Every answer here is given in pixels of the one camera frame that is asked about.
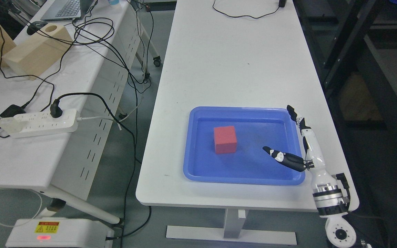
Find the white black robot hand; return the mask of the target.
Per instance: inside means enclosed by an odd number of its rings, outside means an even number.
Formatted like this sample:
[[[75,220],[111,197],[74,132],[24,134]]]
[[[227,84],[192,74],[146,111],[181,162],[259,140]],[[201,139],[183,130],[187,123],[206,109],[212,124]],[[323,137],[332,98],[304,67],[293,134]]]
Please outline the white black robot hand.
[[[314,131],[306,125],[304,117],[297,116],[295,109],[291,105],[287,105],[286,109],[291,119],[295,121],[300,129],[306,157],[302,158],[267,146],[264,146],[263,150],[275,161],[288,168],[298,172],[303,172],[307,169],[312,174],[311,185],[316,197],[339,194],[341,190],[338,188],[337,180],[326,169],[326,162]]]

